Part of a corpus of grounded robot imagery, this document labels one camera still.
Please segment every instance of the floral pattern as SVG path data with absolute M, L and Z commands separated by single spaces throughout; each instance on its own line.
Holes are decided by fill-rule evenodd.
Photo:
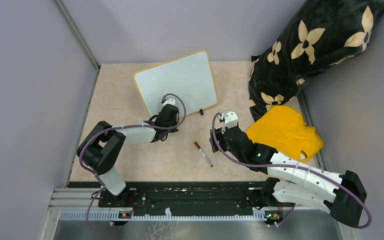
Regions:
M 325 30 L 325 28 L 315 28 L 308 32 L 306 24 L 301 20 L 298 26 L 298 38 L 301 43 L 290 54 L 291 59 L 297 59 L 305 52 L 308 55 L 308 61 L 313 64 L 316 61 L 313 45 L 319 41 Z
M 332 63 L 330 66 L 338 65 L 338 64 L 342 63 L 343 61 L 345 61 L 345 60 L 347 60 L 347 59 L 350 59 L 350 58 L 354 58 L 354 57 L 355 57 L 355 55 L 346 56 L 346 57 L 342 58 L 341 60 Z
M 251 72 L 249 73 L 248 82 L 251 80 L 251 77 L 253 76 L 253 73 L 254 73 L 254 68 L 256 67 L 256 63 L 258 63 L 259 60 L 260 58 L 257 58 L 255 61 L 252 62 L 253 64 L 252 64 Z
M 261 98 L 268 105 L 279 105 L 285 99 L 285 97 L 280 94 L 273 98 L 272 96 L 267 95 L 264 92 L 261 93 Z
M 302 84 L 304 84 L 306 81 L 304 80 L 304 78 L 300 78 L 300 79 L 298 79 L 298 80 L 296 80 L 296 85 L 302 85 Z
M 249 100 L 249 107 L 252 108 L 256 105 L 256 103 L 254 102 L 254 100 L 250 99 Z
M 271 52 L 267 56 L 267 61 L 269 63 L 274 61 L 274 64 L 279 65 L 280 60 L 278 53 L 282 50 L 282 43 L 280 41 L 275 41 L 271 47 Z
M 373 13 L 370 10 L 370 7 L 367 6 L 365 8 L 363 17 L 361 19 L 361 25 L 363 26 L 364 31 L 359 31 L 357 33 L 354 33 L 352 36 L 350 36 L 346 40 L 344 47 L 357 48 L 362 46 L 361 52 L 364 52 L 367 48 L 367 43 L 370 40 L 370 36 L 372 35 L 373 23 L 374 23 Z

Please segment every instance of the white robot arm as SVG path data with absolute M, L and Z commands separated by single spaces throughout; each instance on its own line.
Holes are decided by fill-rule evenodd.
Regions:
M 166 140 L 169 133 L 177 132 L 176 126 L 179 121 L 179 109 L 176 107 L 175 98 L 166 98 L 162 103 L 158 115 L 144 121 L 139 127 L 126 126 L 117 130 L 110 130 L 99 135 L 83 154 L 83 162 L 95 171 L 105 188 L 114 196 L 118 196 L 125 188 L 126 182 L 116 170 L 115 163 L 123 146 L 138 143 L 153 143 Z M 89 133 L 83 143 L 77 149 L 77 156 L 85 144 L 104 129 L 113 126 L 106 121 L 100 121 Z
M 321 170 L 296 161 L 267 145 L 253 143 L 239 128 L 238 116 L 232 110 L 223 112 L 218 119 L 223 126 L 214 129 L 216 139 L 212 134 L 213 129 L 210 131 L 214 153 L 220 151 L 218 147 L 220 146 L 223 152 L 230 152 L 238 161 L 248 164 L 247 167 L 251 170 L 277 177 L 267 179 L 261 188 L 261 198 L 274 198 L 272 202 L 295 203 L 320 209 L 341 223 L 352 227 L 358 226 L 362 206 L 332 183 L 347 188 L 364 203 L 367 193 L 357 174 L 348 170 L 345 174 Z M 273 165 L 273 167 L 261 168 L 249 165 Z

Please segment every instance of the purple cable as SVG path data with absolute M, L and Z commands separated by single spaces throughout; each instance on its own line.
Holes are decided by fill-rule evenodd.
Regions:
M 98 198 L 98 195 L 101 194 L 103 190 L 104 190 L 104 188 L 101 188 L 99 191 L 97 191 L 95 193 L 95 195 L 92 198 L 92 201 L 89 203 L 89 207 L 87 208 L 87 212 L 86 212 L 86 223 L 87 223 L 87 226 L 89 226 L 90 230 L 92 230 L 94 233 L 97 233 L 97 234 L 107 234 L 107 233 L 109 233 L 109 232 L 111 232 L 111 231 L 113 231 L 115 229 L 114 225 L 112 225 L 108 230 L 99 231 L 99 230 L 94 229 L 91 226 L 91 222 L 89 221 L 89 213 L 91 211 L 92 205 L 94 204 L 94 201 Z
M 116 127 L 109 127 L 109 128 L 106 128 L 104 130 L 101 130 L 99 132 L 97 132 L 95 135 L 93 135 L 87 142 L 86 144 L 83 146 L 83 148 L 81 149 L 80 151 L 80 154 L 78 155 L 78 160 L 79 160 L 79 163 L 80 163 L 80 166 L 91 172 L 95 178 L 98 180 L 98 182 L 103 186 L 105 187 L 105 184 L 104 182 L 102 182 L 101 178 L 97 175 L 97 173 L 93 170 L 93 169 L 90 169 L 88 167 L 85 166 L 85 164 L 83 163 L 83 154 L 85 154 L 85 150 L 86 148 L 93 142 L 95 141 L 95 139 L 97 139 L 97 137 L 99 137 L 101 134 L 104 134 L 104 133 L 107 133 L 109 131 L 112 131 L 112 130 L 120 130 L 120 129 L 132 129 L 132 128 L 150 128 L 150 129 L 162 129 L 162 130 L 172 130 L 172 129 L 175 129 L 177 127 L 179 127 L 184 121 L 185 121 L 185 118 L 186 118 L 186 106 L 185 106 L 185 103 L 180 99 L 180 97 L 178 97 L 176 94 L 173 94 L 173 93 L 167 93 L 166 95 L 164 95 L 162 97 L 162 100 L 165 100 L 167 96 L 173 96 L 175 98 L 177 98 L 179 100 L 179 102 L 181 103 L 181 106 L 183 107 L 183 118 L 175 125 L 175 126 L 171 126 L 171 127 L 161 127 L 161 126 L 151 126 L 151 125 L 142 125 L 142 124 L 136 124 L 136 125 L 128 125 L 128 126 L 116 126 Z M 106 233 L 109 233 L 113 230 L 114 227 L 110 227 L 108 230 L 106 231 L 98 231 L 98 230 L 95 230 L 91 227 L 91 223 L 89 222 L 89 212 L 91 210 L 91 207 L 92 207 L 92 204 L 94 203 L 94 201 L 97 199 L 97 196 L 104 190 L 104 188 L 101 188 L 97 194 L 95 194 L 95 196 L 92 198 L 92 201 L 90 202 L 89 204 L 89 207 L 87 208 L 87 213 L 86 213 L 86 222 L 87 222 L 87 225 L 89 226 L 89 228 L 97 233 L 97 234 L 106 234 Z
M 288 218 L 291 216 L 291 213 L 294 211 L 295 207 L 297 206 L 297 204 L 294 204 L 292 206 L 292 208 L 289 210 L 289 212 L 286 214 L 286 216 L 283 218 L 282 221 L 278 222 L 277 224 L 272 224 L 270 226 L 268 226 L 269 228 L 273 227 L 273 226 L 276 226 L 276 227 L 280 227 L 284 222 L 286 222 L 286 220 L 288 220 Z
M 167 93 L 166 95 L 164 95 L 162 97 L 162 99 L 166 99 L 167 96 L 173 96 L 175 98 L 177 98 L 179 100 L 179 102 L 181 103 L 181 106 L 183 107 L 183 112 L 184 112 L 184 115 L 183 115 L 183 118 L 178 122 L 178 124 L 176 124 L 175 126 L 171 126 L 171 127 L 161 127 L 161 126 L 152 126 L 152 125 L 142 125 L 142 124 L 136 124 L 136 125 L 128 125 L 128 126 L 115 126 L 115 127 L 109 127 L 109 128 L 106 128 L 104 130 L 101 130 L 99 132 L 97 132 L 95 135 L 93 135 L 87 142 L 86 144 L 83 146 L 83 148 L 81 149 L 80 151 L 80 154 L 78 155 L 78 160 L 79 160 L 79 163 L 80 163 L 80 166 L 91 172 L 95 177 L 96 179 L 98 180 L 98 182 L 105 187 L 105 184 L 102 182 L 101 178 L 97 175 L 97 173 L 93 170 L 93 169 L 90 169 L 88 167 L 85 166 L 85 164 L 83 163 L 83 154 L 85 154 L 85 150 L 86 148 L 93 142 L 95 141 L 95 139 L 97 139 L 97 137 L 99 137 L 101 134 L 104 134 L 104 133 L 107 133 L 109 131 L 113 131 L 113 130 L 120 130 L 120 129 L 132 129 L 132 128 L 150 128 L 150 129 L 162 129 L 162 130 L 172 130 L 172 129 L 175 129 L 177 127 L 179 127 L 184 121 L 185 121 L 185 118 L 186 118 L 186 106 L 185 106 L 185 103 L 175 94 L 173 93 Z
M 214 115 L 214 117 L 212 119 L 211 133 L 212 133 L 212 137 L 214 138 L 215 145 L 217 146 L 217 148 L 220 150 L 220 152 L 227 159 L 229 159 L 230 161 L 234 162 L 235 164 L 239 164 L 239 165 L 242 165 L 242 166 L 245 166 L 245 167 L 249 167 L 249 168 L 293 168 L 293 169 L 297 168 L 297 169 L 300 169 L 300 170 L 309 171 L 310 173 L 312 173 L 312 174 L 314 174 L 314 175 L 316 175 L 316 176 L 318 176 L 318 177 L 328 181 L 329 183 L 337 186 L 338 188 L 344 190 L 347 194 L 349 194 L 352 198 L 354 198 L 357 201 L 358 204 L 361 205 L 361 207 L 364 209 L 364 211 L 367 214 L 367 222 L 364 225 L 356 226 L 354 228 L 356 228 L 356 229 L 365 229 L 368 226 L 370 226 L 370 224 L 372 224 L 372 213 L 370 213 L 370 210 L 364 204 L 364 202 L 362 202 L 353 192 L 348 190 L 346 187 L 342 186 L 341 184 L 335 182 L 334 180 L 330 179 L 329 177 L 327 177 L 327 176 L 325 176 L 325 175 L 323 175 L 321 173 L 318 173 L 318 172 L 316 172 L 314 170 L 305 168 L 303 166 L 296 167 L 295 165 L 288 165 L 288 164 L 249 164 L 249 163 L 243 163 L 243 162 L 235 160 L 234 158 L 229 156 L 225 151 L 223 151 L 223 149 L 220 146 L 219 141 L 217 140 L 217 137 L 216 137 L 216 119 L 217 119 L 218 116 L 222 116 L 222 114 L 218 112 L 218 113 L 216 113 Z

